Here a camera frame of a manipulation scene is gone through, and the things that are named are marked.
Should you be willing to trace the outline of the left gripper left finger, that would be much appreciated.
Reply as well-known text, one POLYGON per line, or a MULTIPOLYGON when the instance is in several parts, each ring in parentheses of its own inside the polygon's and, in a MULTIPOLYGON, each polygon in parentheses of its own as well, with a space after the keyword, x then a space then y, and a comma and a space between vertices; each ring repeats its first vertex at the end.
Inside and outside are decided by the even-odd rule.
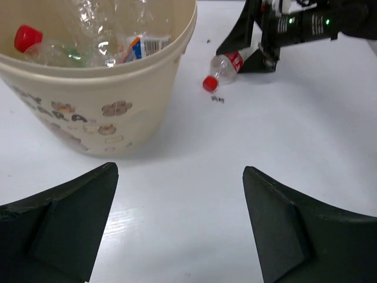
POLYGON ((1 282, 89 282, 118 183, 105 163, 1 206, 1 282))

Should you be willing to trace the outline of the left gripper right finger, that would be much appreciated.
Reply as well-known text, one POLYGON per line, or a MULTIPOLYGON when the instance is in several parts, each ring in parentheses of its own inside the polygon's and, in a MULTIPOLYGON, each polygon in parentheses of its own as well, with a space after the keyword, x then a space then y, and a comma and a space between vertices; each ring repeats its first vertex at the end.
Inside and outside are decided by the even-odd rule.
POLYGON ((375 282, 376 218, 248 166, 243 187, 264 282, 375 282))

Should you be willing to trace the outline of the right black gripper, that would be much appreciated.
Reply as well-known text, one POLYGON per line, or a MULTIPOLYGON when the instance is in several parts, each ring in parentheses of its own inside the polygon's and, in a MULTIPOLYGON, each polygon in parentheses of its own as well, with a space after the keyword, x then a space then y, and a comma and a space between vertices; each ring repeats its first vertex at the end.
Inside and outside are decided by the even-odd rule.
POLYGON ((239 51, 243 65, 239 73, 274 73, 282 47, 324 39, 338 33, 365 38, 370 23, 369 1, 297 1, 303 9, 284 13, 283 2, 246 0, 229 35, 216 55, 239 51), (254 24, 262 31, 259 47, 250 47, 254 24))

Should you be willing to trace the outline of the small red label bottle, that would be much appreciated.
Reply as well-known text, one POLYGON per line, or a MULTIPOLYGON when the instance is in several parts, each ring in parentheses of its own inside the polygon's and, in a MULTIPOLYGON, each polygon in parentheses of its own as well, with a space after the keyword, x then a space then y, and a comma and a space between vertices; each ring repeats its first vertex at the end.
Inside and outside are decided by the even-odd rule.
POLYGON ((249 47, 227 54, 215 55, 210 62, 209 74, 203 80, 203 88, 212 93, 220 85, 233 82, 246 60, 256 50, 256 48, 249 47))

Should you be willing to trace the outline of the blue label clear bottle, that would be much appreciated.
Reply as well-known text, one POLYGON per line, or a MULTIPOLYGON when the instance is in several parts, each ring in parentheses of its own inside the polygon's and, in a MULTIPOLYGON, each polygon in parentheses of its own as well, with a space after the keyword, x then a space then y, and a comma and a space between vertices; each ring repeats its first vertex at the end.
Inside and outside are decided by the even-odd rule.
POLYGON ((172 1, 116 1, 115 16, 123 28, 123 62, 148 57, 171 43, 172 1))

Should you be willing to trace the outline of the long red label bottle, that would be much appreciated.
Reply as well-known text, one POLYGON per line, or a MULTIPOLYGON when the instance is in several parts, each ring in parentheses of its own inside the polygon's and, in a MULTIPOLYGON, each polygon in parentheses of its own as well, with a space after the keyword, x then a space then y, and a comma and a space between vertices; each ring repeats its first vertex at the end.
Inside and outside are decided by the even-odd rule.
POLYGON ((35 64, 79 68, 75 67, 67 57, 66 49, 72 47, 48 38, 45 39, 41 31, 28 25, 21 25, 18 28, 14 38, 14 47, 23 53, 27 61, 35 64))

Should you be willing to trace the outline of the green plastic bottle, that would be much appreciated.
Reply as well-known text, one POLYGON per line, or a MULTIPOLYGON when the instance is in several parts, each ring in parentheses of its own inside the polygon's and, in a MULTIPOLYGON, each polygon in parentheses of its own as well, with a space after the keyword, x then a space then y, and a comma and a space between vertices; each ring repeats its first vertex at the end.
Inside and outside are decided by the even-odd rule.
POLYGON ((81 55, 75 48, 66 49, 67 57, 70 59, 75 67, 84 68, 87 66, 87 60, 84 55, 81 55))

